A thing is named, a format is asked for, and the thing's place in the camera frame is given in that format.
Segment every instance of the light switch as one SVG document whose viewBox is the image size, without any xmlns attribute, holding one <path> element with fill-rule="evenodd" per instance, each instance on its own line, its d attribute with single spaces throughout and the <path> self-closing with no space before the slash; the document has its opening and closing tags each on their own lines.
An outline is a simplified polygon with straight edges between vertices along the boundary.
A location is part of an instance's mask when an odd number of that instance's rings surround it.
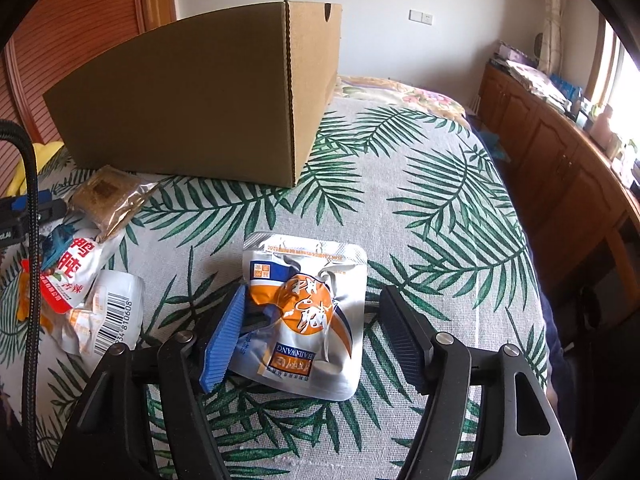
<svg viewBox="0 0 640 480">
<path fill-rule="evenodd" d="M 410 10 L 409 19 L 412 22 L 422 22 L 422 13 L 419 10 Z"/>
</svg>

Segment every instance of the cabinet door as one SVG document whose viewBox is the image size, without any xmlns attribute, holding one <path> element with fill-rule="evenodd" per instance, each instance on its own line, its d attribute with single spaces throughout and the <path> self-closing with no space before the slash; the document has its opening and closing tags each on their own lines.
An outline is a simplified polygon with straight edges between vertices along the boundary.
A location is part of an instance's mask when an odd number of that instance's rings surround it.
<svg viewBox="0 0 640 480">
<path fill-rule="evenodd" d="M 578 140 L 557 113 L 545 106 L 538 107 L 528 137 L 510 191 L 520 221 L 531 236 L 562 193 L 562 176 Z"/>
<path fill-rule="evenodd" d="M 509 76 L 491 66 L 487 66 L 484 69 L 484 77 L 480 86 L 478 116 L 492 132 L 495 131 L 497 126 L 498 110 L 504 97 L 504 89 L 507 86 L 508 78 Z"/>
<path fill-rule="evenodd" d="M 580 147 L 567 164 L 562 194 L 531 238 L 536 269 L 549 290 L 605 237 L 623 213 L 615 176 Z"/>
<path fill-rule="evenodd" d="M 498 111 L 495 133 L 511 159 L 509 167 L 512 171 L 517 170 L 527 151 L 539 103 L 517 81 L 511 81 L 507 86 L 504 105 Z"/>
</svg>

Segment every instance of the bedspread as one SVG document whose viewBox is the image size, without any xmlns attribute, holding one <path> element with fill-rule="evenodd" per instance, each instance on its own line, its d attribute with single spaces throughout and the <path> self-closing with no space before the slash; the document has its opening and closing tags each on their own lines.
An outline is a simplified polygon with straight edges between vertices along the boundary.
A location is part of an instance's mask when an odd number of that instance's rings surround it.
<svg viewBox="0 0 640 480">
<path fill-rule="evenodd" d="M 251 232 L 344 240 L 366 250 L 364 354 L 351 399 L 299 397 L 231 373 L 207 398 L 210 427 L 235 478 L 396 478 L 426 399 L 404 381 L 380 329 L 376 298 L 385 284 L 468 346 L 518 345 L 546 381 L 545 330 L 526 240 L 462 107 L 375 81 L 338 85 L 294 189 L 161 176 L 161 188 L 126 227 L 108 264 L 145 280 L 144 346 L 215 308 L 241 275 L 242 241 Z M 63 148 L 40 186 L 62 196 L 90 174 Z M 0 269 L 0 388 L 15 410 L 26 334 L 15 315 L 17 277 L 25 255 L 23 246 L 9 248 Z M 38 439 L 49 462 L 87 379 L 78 358 L 42 336 Z M 468 466 L 478 403 L 473 388 L 454 477 Z M 160 472 L 170 478 L 152 388 L 147 404 Z"/>
</svg>

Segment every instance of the bed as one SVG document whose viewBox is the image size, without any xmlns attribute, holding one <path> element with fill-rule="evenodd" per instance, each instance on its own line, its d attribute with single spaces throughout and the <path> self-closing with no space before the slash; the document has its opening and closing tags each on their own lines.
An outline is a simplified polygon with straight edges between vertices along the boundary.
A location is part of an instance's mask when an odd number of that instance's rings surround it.
<svg viewBox="0 0 640 480">
<path fill-rule="evenodd" d="M 90 174 L 63 148 L 40 186 L 63 196 Z M 157 178 L 161 188 L 108 263 L 145 280 L 141 345 L 164 341 L 221 301 L 239 279 L 251 232 L 344 240 L 368 255 L 362 373 L 350 400 L 297 397 L 231 373 L 206 400 L 235 478 L 396 478 L 426 399 L 404 381 L 380 329 L 376 299 L 385 284 L 468 346 L 516 344 L 546 384 L 545 324 L 526 237 L 491 157 L 449 98 L 392 81 L 338 78 L 294 189 Z M 14 409 L 26 334 L 15 316 L 25 254 L 23 246 L 9 248 L 0 267 L 0 389 Z M 46 335 L 39 362 L 38 439 L 50 463 L 88 377 Z M 454 478 L 467 471 L 478 403 L 472 388 Z M 151 388 L 147 404 L 160 472 L 170 478 L 161 403 Z"/>
</svg>

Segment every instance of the orange circle logo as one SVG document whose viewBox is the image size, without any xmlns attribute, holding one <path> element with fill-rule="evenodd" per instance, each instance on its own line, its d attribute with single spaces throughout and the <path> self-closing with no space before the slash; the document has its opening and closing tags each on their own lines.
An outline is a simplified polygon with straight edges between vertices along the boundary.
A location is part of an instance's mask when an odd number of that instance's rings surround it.
<svg viewBox="0 0 640 480">
<path fill-rule="evenodd" d="M 277 292 L 275 304 L 286 325 L 302 335 L 328 329 L 334 314 L 329 288 L 306 274 L 289 278 Z"/>
</svg>

